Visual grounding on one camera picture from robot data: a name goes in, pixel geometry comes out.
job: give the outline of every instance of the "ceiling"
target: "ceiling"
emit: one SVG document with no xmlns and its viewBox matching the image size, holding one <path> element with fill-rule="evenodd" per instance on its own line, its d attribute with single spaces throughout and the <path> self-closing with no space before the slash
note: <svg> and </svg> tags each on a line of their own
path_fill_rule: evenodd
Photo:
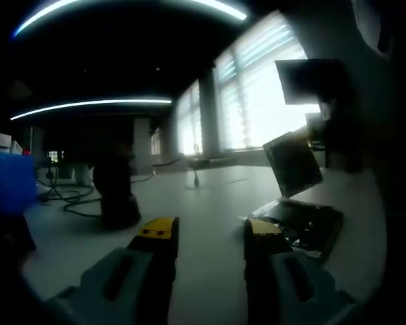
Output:
<svg viewBox="0 0 406 325">
<path fill-rule="evenodd" d="M 8 36 L 5 84 L 18 80 L 28 91 L 9 95 L 2 115 L 105 98 L 174 101 L 238 35 L 274 9 L 265 2 L 234 1 L 248 14 L 242 22 L 180 1 L 84 0 L 40 19 L 15 38 L 10 35 L 39 10 L 39 3 L 12 3 L 3 28 Z"/>
</svg>

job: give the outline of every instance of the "table surface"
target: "table surface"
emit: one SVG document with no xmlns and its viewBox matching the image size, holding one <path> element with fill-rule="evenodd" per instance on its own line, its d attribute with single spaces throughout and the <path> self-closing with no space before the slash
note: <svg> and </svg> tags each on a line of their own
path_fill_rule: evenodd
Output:
<svg viewBox="0 0 406 325">
<path fill-rule="evenodd" d="M 81 274 L 116 247 L 124 247 L 141 225 L 180 217 L 177 277 L 170 324 L 246 324 L 243 220 L 281 197 L 268 167 L 235 166 L 194 173 L 157 175 L 136 183 L 142 214 L 136 226 L 104 232 L 95 219 L 65 213 L 63 202 L 35 206 L 26 214 L 37 251 L 24 266 L 28 283 L 42 299 L 78 285 Z M 344 224 L 324 267 L 336 286 L 365 302 L 380 286 L 386 258 L 382 201 L 370 171 L 349 175 L 323 171 L 323 183 L 293 197 L 326 204 L 344 213 Z M 99 214 L 99 203 L 76 208 Z"/>
</svg>

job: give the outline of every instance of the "fluorescent light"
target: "fluorescent light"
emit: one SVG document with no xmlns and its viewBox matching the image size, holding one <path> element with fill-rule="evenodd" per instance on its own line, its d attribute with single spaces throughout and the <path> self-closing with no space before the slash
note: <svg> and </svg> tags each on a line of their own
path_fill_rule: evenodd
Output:
<svg viewBox="0 0 406 325">
<path fill-rule="evenodd" d="M 39 18 L 42 18 L 43 16 L 53 12 L 54 10 L 57 10 L 61 7 L 64 7 L 65 5 L 69 5 L 73 2 L 77 2 L 80 0 L 60 0 L 56 3 L 53 3 L 52 5 L 49 5 L 48 7 L 42 9 L 40 12 L 37 14 L 31 16 L 29 19 L 27 19 L 14 33 L 14 37 L 18 35 L 20 32 L 22 32 L 24 29 L 29 27 L 31 24 L 36 22 Z"/>
<path fill-rule="evenodd" d="M 225 3 L 216 0 L 189 0 L 189 1 L 198 2 L 201 3 L 202 5 L 208 5 L 209 7 L 221 10 L 222 12 L 225 12 L 226 14 L 229 14 L 230 16 L 233 16 L 239 20 L 244 20 L 247 17 L 247 15 L 244 14 L 243 12 L 240 12 L 239 10 L 230 7 L 229 5 L 226 5 Z"/>
<path fill-rule="evenodd" d="M 162 104 L 169 105 L 171 100 L 93 100 L 91 102 L 79 102 L 79 103 L 69 103 L 57 106 L 51 106 L 46 108 L 41 108 L 39 110 L 32 110 L 30 112 L 17 115 L 11 118 L 11 121 L 17 118 L 22 118 L 28 115 L 37 114 L 41 112 L 47 112 L 48 110 L 58 110 L 60 108 L 75 107 L 75 106 L 86 106 L 86 105 L 102 105 L 102 104 Z"/>
</svg>

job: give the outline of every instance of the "blue object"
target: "blue object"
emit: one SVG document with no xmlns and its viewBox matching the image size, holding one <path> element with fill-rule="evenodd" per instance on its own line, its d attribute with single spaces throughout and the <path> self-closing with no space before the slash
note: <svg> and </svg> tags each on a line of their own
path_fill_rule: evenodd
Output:
<svg viewBox="0 0 406 325">
<path fill-rule="evenodd" d="M 33 157 L 0 152 L 0 213 L 21 215 L 36 201 Z"/>
</svg>

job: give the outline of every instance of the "laptop screen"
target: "laptop screen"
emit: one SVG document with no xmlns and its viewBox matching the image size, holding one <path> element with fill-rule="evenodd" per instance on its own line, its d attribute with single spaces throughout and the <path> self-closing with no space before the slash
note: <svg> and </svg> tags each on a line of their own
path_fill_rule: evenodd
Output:
<svg viewBox="0 0 406 325">
<path fill-rule="evenodd" d="M 288 132 L 263 145 L 281 194 L 289 198 L 323 181 L 319 165 L 305 140 Z"/>
</svg>

